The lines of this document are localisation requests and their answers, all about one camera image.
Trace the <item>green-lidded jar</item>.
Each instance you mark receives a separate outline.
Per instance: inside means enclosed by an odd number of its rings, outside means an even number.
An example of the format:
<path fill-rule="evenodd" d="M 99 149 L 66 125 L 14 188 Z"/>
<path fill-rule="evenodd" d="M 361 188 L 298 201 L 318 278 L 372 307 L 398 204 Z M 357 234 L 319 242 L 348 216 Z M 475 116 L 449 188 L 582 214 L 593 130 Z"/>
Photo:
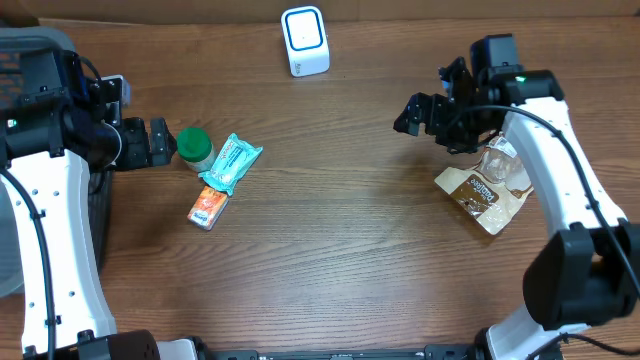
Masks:
<path fill-rule="evenodd" d="M 215 147 L 201 128 L 185 128 L 177 137 L 177 151 L 187 166 L 197 172 L 208 171 L 216 159 Z"/>

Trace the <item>teal long snack packet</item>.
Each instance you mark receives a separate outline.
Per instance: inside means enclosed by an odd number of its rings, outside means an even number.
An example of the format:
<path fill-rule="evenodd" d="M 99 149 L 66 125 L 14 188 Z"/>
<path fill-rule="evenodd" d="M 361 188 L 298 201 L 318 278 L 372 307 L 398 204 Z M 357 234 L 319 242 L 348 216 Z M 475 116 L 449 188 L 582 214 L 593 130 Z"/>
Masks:
<path fill-rule="evenodd" d="M 198 177 L 209 187 L 232 196 L 237 183 L 246 175 L 262 152 L 262 147 L 255 147 L 232 133 L 222 146 L 211 168 L 199 173 Z"/>

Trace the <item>orange small packet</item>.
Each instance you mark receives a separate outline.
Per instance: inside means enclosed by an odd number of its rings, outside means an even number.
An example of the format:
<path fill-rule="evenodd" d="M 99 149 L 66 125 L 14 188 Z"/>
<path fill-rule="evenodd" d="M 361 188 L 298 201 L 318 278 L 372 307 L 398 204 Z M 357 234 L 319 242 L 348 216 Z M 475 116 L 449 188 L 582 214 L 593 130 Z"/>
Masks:
<path fill-rule="evenodd" d="M 224 211 L 229 196 L 214 188 L 205 186 L 190 209 L 187 219 L 201 229 L 209 231 Z"/>

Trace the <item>beige brown snack pouch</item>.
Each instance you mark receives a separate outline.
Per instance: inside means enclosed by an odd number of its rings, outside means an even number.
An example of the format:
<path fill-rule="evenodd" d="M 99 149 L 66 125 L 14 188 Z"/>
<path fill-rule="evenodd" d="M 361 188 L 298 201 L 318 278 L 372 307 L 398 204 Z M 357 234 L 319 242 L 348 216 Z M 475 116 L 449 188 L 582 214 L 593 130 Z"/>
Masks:
<path fill-rule="evenodd" d="M 491 235 L 519 212 L 533 185 L 512 144 L 500 134 L 471 168 L 449 167 L 435 183 Z"/>

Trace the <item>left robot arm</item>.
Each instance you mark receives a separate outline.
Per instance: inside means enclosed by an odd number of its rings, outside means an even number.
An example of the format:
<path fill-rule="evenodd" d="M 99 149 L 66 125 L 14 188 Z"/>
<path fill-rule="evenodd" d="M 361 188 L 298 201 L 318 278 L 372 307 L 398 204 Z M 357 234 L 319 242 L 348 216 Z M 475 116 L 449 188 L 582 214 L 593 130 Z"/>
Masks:
<path fill-rule="evenodd" d="M 90 178 L 168 164 L 166 122 L 125 118 L 121 78 L 38 28 L 3 31 L 20 78 L 1 111 L 1 180 L 16 223 L 24 282 L 26 359 L 196 359 L 192 338 L 119 332 L 104 296 L 89 216 Z"/>

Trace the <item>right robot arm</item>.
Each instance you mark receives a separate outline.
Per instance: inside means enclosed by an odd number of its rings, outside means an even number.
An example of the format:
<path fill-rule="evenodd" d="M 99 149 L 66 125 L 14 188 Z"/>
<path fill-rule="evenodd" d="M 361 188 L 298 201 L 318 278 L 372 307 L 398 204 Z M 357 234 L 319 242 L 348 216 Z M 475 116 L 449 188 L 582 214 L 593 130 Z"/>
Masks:
<path fill-rule="evenodd" d="M 429 345 L 428 359 L 558 359 L 589 328 L 630 315 L 639 300 L 639 228 L 601 186 L 548 70 L 521 64 L 510 34 L 476 41 L 439 72 L 444 93 L 414 94 L 394 122 L 451 154 L 502 135 L 519 155 L 549 239 L 523 277 L 523 305 L 470 345 Z"/>

